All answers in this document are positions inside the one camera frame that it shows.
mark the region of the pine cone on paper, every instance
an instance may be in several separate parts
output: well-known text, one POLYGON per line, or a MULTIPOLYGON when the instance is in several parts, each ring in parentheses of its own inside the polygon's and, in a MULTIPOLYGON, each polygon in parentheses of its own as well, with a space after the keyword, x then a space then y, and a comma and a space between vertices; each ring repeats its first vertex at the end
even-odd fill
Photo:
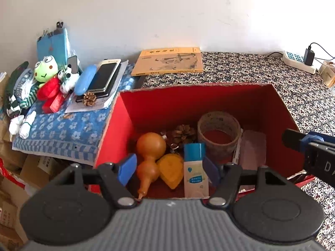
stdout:
POLYGON ((88 107, 91 107, 95 104, 95 101, 96 101, 97 97, 95 96, 94 93, 92 92, 85 92, 84 93, 84 105, 85 106, 88 106, 88 107))
POLYGON ((197 139, 195 129, 189 124, 182 124, 172 131, 173 143, 177 144, 179 148, 183 148, 184 144, 193 143, 197 139))

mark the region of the black phone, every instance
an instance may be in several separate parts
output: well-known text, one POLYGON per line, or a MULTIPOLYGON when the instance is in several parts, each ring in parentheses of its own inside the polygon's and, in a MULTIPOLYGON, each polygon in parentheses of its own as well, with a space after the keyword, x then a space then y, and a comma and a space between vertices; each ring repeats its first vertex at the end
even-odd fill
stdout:
POLYGON ((67 59, 67 64, 71 65, 71 69, 73 73, 81 73, 78 69, 78 59, 77 56, 74 55, 67 59))
MULTIPOLYGON (((110 83, 109 83, 109 85, 108 85, 106 91, 105 91, 105 92, 97 92, 97 93, 94 94, 94 95, 97 97, 97 99, 98 99, 98 98, 103 98, 103 97, 109 96, 109 94, 110 94, 110 92, 111 92, 111 90, 112 90, 112 88, 113 88, 113 86, 114 86, 115 80, 116 80, 116 78, 118 77, 120 68, 121 68, 121 63, 118 65, 116 71, 114 72, 113 77, 112 77, 112 79, 111 79, 111 81, 110 81, 110 83)), ((77 102, 77 103, 80 103, 80 102, 82 102, 83 100, 84 100, 84 96, 83 96, 83 95, 80 95, 80 96, 77 96, 76 102, 77 102)))
POLYGON ((93 93, 105 92, 115 74, 117 65, 117 63, 102 64, 93 77, 88 91, 93 93))

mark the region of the bottle cap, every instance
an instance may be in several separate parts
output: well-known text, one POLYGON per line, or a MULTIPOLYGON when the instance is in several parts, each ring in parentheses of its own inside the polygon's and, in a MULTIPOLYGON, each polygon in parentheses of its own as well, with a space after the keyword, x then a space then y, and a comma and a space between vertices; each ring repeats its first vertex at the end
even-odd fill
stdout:
POLYGON ((202 160, 206 155, 204 143, 184 144, 184 161, 202 160))

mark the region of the power strip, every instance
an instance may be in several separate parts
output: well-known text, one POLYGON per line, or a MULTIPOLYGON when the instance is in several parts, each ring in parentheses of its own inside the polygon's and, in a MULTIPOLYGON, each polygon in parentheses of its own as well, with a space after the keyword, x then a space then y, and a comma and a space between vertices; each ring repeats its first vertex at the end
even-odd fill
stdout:
POLYGON ((304 63, 304 57, 301 55, 293 54, 287 51, 284 51, 282 60, 288 66, 297 68, 299 70, 304 70, 305 72, 315 74, 316 67, 308 66, 304 63))

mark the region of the paper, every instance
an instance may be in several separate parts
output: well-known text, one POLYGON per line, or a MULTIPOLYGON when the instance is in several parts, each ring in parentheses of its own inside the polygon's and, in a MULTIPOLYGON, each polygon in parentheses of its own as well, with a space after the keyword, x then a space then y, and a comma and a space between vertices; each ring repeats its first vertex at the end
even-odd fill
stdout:
POLYGON ((53 168, 55 167, 56 160, 52 157, 42 156, 37 167, 45 171, 47 174, 51 175, 53 173, 53 168))
POLYGON ((109 96, 103 97, 103 98, 98 98, 95 101, 95 105, 93 105, 91 107, 85 106, 83 102, 77 103, 76 102, 76 96, 75 96, 71 100, 71 103, 69 104, 69 106, 66 108, 65 113, 87 112, 87 111, 94 111, 94 110, 99 110, 99 109, 103 109, 103 108, 108 108, 110 106, 110 104, 112 103, 113 99, 114 99, 114 96, 117 92, 117 89, 119 87, 119 84, 121 82, 123 74, 126 71, 127 66, 128 66, 128 60, 121 63, 120 71, 119 71, 119 73, 116 77, 114 86, 113 86, 109 96))
POLYGON ((204 67, 198 47, 174 47, 141 52, 131 76, 162 73, 202 73, 204 67))
POLYGON ((4 72, 4 73, 0 73, 0 82, 2 81, 2 80, 4 80, 4 78, 6 77, 6 72, 4 72))

